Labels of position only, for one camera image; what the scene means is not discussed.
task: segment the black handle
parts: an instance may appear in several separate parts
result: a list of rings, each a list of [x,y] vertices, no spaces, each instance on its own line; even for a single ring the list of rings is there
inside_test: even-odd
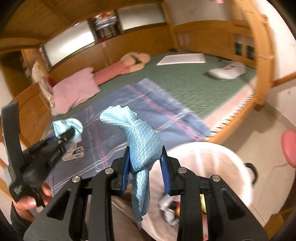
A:
[[[252,172],[253,172],[253,174],[254,174],[254,179],[253,179],[253,181],[252,181],[252,184],[253,184],[253,186],[255,185],[255,183],[257,182],[257,180],[258,180],[258,171],[257,171],[257,168],[252,164],[252,163],[249,163],[249,162],[247,162],[247,163],[245,163],[244,164],[247,168],[250,168],[251,170],[252,170]]]

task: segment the floor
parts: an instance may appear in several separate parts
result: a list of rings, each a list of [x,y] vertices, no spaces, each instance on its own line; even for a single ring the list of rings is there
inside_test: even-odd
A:
[[[236,152],[243,162],[258,169],[250,210],[264,226],[270,216],[285,203],[295,178],[295,169],[287,165],[281,152],[281,134],[286,127],[266,110],[252,111],[223,145]]]

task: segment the white object on bed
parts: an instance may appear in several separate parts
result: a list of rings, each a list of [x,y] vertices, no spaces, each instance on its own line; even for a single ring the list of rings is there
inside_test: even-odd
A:
[[[49,84],[47,78],[45,77],[46,73],[44,73],[42,71],[42,69],[40,68],[39,63],[36,61],[33,64],[32,67],[32,79],[34,83],[38,83],[39,87],[41,89],[41,94],[43,95],[43,97],[49,102],[50,107],[53,106],[52,103],[52,87]]]
[[[205,56],[203,53],[186,53],[167,55],[156,65],[167,64],[202,64],[205,63]]]
[[[208,75],[221,80],[234,80],[246,72],[246,66],[239,62],[230,62],[223,68],[211,69]]]

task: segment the red striped fabric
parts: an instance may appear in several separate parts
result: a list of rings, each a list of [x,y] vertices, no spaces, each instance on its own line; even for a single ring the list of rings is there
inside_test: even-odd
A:
[[[128,74],[130,71],[131,68],[124,61],[120,60],[117,63],[94,73],[94,80],[97,85],[101,85],[120,74]]]

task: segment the human hand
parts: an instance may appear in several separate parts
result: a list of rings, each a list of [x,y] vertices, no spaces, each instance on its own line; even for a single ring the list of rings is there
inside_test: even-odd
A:
[[[50,191],[50,187],[46,182],[42,183],[41,187],[45,194],[45,198],[43,199],[43,202],[45,205],[47,205],[49,201],[52,199],[52,193]],[[29,196],[22,197],[18,202],[15,202],[14,200],[12,200],[12,203],[15,207],[16,212],[20,215],[20,217],[22,217],[23,219],[31,223],[35,220],[35,217],[29,211],[37,206],[36,200],[34,198]]]

